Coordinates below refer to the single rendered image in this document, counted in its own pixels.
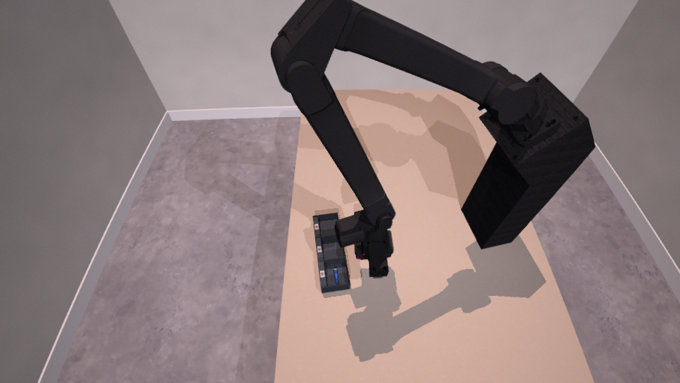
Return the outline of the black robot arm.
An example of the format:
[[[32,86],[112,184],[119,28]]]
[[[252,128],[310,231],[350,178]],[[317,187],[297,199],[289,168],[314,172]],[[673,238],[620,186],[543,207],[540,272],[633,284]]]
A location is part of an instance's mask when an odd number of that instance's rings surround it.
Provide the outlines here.
[[[534,86],[496,62],[473,60],[353,0],[305,0],[273,41],[271,57],[281,86],[291,93],[364,209],[337,220],[335,234],[341,248],[361,243],[374,279],[389,272],[387,229],[396,212],[324,73],[334,49],[464,95],[480,105],[479,111],[485,108],[494,124],[507,125],[521,147],[561,127]]]

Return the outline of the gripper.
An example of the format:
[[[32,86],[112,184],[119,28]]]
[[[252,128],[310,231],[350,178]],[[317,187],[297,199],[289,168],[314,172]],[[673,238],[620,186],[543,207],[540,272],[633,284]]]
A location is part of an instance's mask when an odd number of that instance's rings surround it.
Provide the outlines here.
[[[387,252],[387,257],[390,258],[393,251],[394,251],[394,248],[393,248],[393,239],[392,239],[391,231],[390,230],[387,230],[387,231],[389,232],[389,237],[390,237],[390,247],[389,247],[389,250]],[[371,242],[374,242],[374,243],[382,241],[382,240],[373,241],[373,240],[370,240],[367,236],[366,236],[366,239],[371,241]],[[362,254],[361,243],[354,244],[354,251],[355,251],[356,259],[363,260],[363,255],[359,255],[359,254]],[[366,254],[365,257],[367,258],[368,254]]]

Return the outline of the black rack of bins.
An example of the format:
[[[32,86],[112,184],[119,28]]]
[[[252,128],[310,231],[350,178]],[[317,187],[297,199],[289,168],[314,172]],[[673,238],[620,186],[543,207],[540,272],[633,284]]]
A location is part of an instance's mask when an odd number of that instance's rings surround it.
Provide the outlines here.
[[[321,293],[350,289],[345,250],[339,246],[335,234],[337,220],[338,213],[313,216]],[[334,269],[338,272],[338,284]]]

